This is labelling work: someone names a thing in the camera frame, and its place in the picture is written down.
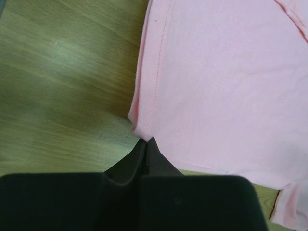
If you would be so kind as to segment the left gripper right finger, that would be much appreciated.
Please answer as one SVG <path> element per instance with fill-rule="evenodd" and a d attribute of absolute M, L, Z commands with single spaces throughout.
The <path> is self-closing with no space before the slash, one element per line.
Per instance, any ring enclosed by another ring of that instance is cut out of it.
<path fill-rule="evenodd" d="M 265 231 L 267 225 L 253 185 L 233 175 L 179 172 L 147 143 L 148 174 L 141 179 L 144 231 Z"/>

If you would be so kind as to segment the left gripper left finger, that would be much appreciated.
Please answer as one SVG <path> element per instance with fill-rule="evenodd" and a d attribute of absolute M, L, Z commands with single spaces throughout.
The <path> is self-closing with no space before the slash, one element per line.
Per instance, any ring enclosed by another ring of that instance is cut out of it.
<path fill-rule="evenodd" d="M 105 172 L 8 174 L 0 179 L 3 231 L 135 231 L 146 142 Z"/>

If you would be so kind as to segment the pink t shirt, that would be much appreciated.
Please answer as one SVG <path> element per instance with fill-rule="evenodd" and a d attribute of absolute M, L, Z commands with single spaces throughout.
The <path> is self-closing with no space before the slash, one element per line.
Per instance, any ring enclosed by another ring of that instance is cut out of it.
<path fill-rule="evenodd" d="M 129 120 L 177 168 L 279 190 L 308 228 L 308 3 L 151 0 Z"/>

